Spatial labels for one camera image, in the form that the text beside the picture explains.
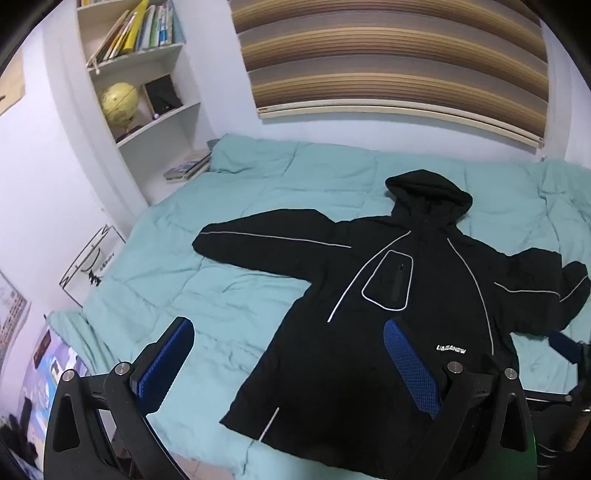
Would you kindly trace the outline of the black hooded jacket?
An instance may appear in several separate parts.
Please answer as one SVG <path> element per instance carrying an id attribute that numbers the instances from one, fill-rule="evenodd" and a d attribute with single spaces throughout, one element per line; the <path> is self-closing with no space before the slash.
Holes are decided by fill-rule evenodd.
<path id="1" fill-rule="evenodd" d="M 431 371 L 516 368 L 514 334 L 565 329 L 590 295 L 586 266 L 530 248 L 505 255 L 463 234 L 472 196 L 417 170 L 386 182 L 387 216 L 335 222 L 280 209 L 205 226 L 198 254 L 308 283 L 240 386 L 224 427 L 281 452 L 387 479 L 434 419 L 392 362 L 395 320 Z"/>

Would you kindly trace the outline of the teal quilted bed comforter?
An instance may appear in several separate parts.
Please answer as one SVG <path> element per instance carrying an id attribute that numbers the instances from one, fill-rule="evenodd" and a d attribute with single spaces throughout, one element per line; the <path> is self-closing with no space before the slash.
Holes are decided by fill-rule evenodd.
<path id="1" fill-rule="evenodd" d="M 385 479 L 432 423 L 390 320 L 441 364 L 575 385 L 546 337 L 590 336 L 590 172 L 225 136 L 49 322 L 104 373 L 178 316 L 194 345 L 149 418 L 172 453 L 238 479 Z"/>

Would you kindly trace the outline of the white paper shopping bag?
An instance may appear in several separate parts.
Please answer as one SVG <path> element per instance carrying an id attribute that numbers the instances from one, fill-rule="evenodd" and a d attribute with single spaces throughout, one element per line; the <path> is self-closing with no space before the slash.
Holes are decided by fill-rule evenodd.
<path id="1" fill-rule="evenodd" d="M 101 227 L 78 253 L 63 274 L 59 286 L 79 307 L 100 285 L 125 240 L 114 226 Z"/>

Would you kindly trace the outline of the stack of books on shelf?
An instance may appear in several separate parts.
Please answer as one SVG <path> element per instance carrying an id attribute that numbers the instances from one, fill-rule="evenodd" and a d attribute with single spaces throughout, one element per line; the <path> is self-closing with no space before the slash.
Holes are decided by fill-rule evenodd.
<path id="1" fill-rule="evenodd" d="M 166 182 L 183 182 L 206 168 L 211 162 L 211 151 L 199 150 L 188 155 L 181 164 L 168 169 L 163 178 Z"/>

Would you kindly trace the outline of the yellow globe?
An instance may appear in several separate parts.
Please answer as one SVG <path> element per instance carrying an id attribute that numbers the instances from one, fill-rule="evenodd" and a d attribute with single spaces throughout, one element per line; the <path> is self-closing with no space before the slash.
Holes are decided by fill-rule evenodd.
<path id="1" fill-rule="evenodd" d="M 118 82 L 100 93 L 99 104 L 111 128 L 126 129 L 137 113 L 139 93 L 133 85 Z"/>

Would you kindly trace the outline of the white bookshelf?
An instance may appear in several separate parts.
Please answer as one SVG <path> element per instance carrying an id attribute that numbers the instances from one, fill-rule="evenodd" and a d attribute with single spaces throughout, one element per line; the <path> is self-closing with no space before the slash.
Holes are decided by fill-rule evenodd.
<path id="1" fill-rule="evenodd" d="M 183 184 L 166 182 L 163 174 L 181 164 L 192 152 L 208 150 L 207 143 L 213 137 L 179 17 L 181 4 L 172 2 L 184 35 L 183 44 L 129 54 L 94 68 L 86 66 L 84 56 L 96 100 L 103 90 L 118 82 L 129 83 L 138 90 L 139 105 L 131 124 L 126 129 L 110 127 L 109 132 L 115 157 L 133 179 L 144 207 L 159 203 Z M 167 74 L 182 106 L 153 117 L 142 85 Z"/>

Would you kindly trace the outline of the striped brown window blind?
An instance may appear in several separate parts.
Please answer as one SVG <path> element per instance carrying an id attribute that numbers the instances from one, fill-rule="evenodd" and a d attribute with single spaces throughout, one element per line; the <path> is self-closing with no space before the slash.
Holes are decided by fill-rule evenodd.
<path id="1" fill-rule="evenodd" d="M 539 17 L 521 1 L 235 1 L 263 119 L 399 114 L 542 144 L 549 104 Z"/>

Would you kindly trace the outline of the row of upright books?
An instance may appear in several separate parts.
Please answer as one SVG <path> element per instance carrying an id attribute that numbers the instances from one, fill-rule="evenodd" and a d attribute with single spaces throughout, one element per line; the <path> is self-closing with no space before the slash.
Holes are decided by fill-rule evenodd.
<path id="1" fill-rule="evenodd" d="M 76 12 L 88 68 L 185 42 L 172 1 L 82 0 Z"/>

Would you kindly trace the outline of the black picture frame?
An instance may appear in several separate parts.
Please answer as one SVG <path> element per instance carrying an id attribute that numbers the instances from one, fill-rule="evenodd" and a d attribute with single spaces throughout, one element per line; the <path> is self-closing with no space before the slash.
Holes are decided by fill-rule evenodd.
<path id="1" fill-rule="evenodd" d="M 162 116 L 182 106 L 169 74 L 143 84 L 142 90 L 153 117 Z"/>

